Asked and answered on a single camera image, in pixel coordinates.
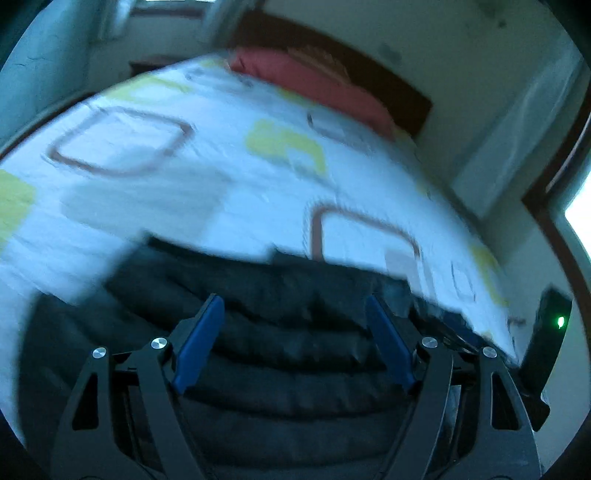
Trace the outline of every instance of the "wooden headboard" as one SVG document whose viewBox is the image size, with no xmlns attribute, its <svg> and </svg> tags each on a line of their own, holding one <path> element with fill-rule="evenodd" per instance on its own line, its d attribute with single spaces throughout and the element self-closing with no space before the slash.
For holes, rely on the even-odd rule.
<svg viewBox="0 0 591 480">
<path fill-rule="evenodd" d="M 388 108 L 401 128 L 415 137 L 423 127 L 433 104 L 405 80 L 375 60 L 316 30 L 274 17 L 258 10 L 247 12 L 228 47 L 268 47 L 286 49 L 311 45 L 326 50 L 340 60 L 351 81 Z"/>
</svg>

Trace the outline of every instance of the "curtain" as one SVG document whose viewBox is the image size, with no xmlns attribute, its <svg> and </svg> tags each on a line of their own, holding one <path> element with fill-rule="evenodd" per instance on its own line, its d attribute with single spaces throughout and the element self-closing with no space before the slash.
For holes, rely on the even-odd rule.
<svg viewBox="0 0 591 480">
<path fill-rule="evenodd" d="M 256 6 L 256 0 L 216 0 L 203 18 L 198 38 L 205 47 L 223 47 L 244 12 Z"/>
<path fill-rule="evenodd" d="M 103 0 L 95 41 L 116 40 L 125 34 L 129 16 L 137 0 Z"/>
<path fill-rule="evenodd" d="M 528 85 L 470 149 L 452 188 L 478 218 L 488 214 L 548 131 L 582 65 L 583 57 L 562 31 Z"/>
</svg>

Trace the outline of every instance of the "black jacket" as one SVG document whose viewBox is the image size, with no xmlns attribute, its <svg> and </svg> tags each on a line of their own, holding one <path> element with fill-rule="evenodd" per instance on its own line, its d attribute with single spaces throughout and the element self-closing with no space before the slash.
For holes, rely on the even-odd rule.
<svg viewBox="0 0 591 480">
<path fill-rule="evenodd" d="M 227 260 L 151 239 L 79 306 L 39 298 L 20 355 L 27 449 L 48 466 L 61 412 L 95 347 L 139 349 L 217 293 L 225 326 L 180 400 L 216 475 L 370 479 L 412 408 L 365 323 L 366 297 L 384 288 L 400 316 L 412 307 L 440 313 L 385 275 L 278 253 L 269 264 Z M 157 468 L 145 424 L 138 434 L 144 462 Z"/>
</svg>

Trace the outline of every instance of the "white bedsheet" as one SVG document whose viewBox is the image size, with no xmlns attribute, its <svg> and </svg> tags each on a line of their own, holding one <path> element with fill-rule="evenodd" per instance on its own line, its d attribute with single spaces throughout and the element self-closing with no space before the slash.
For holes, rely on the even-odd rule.
<svg viewBox="0 0 591 480">
<path fill-rule="evenodd" d="M 18 432 L 20 337 L 39 291 L 75 303 L 147 232 L 214 254 L 270 248 L 406 277 L 514 356 L 498 266 L 363 125 L 202 57 L 107 90 L 0 170 L 0 407 Z"/>
</svg>

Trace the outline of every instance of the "silver screw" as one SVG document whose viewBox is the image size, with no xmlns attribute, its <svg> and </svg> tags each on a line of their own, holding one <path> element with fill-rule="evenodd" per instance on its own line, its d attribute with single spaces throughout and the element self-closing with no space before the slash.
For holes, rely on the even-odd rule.
<svg viewBox="0 0 591 480">
<path fill-rule="evenodd" d="M 437 339 L 433 338 L 433 337 L 423 337 L 423 340 L 421 340 L 421 343 L 423 344 L 423 346 L 425 348 L 437 348 Z"/>
<path fill-rule="evenodd" d="M 92 352 L 94 358 L 103 358 L 107 354 L 107 349 L 103 346 L 95 348 Z"/>
<path fill-rule="evenodd" d="M 484 347 L 482 349 L 482 353 L 484 353 L 484 356 L 487 356 L 488 358 L 496 358 L 496 350 L 491 346 Z"/>
<path fill-rule="evenodd" d="M 168 345 L 168 340 L 166 338 L 158 337 L 152 340 L 152 348 L 154 350 L 160 350 Z"/>
</svg>

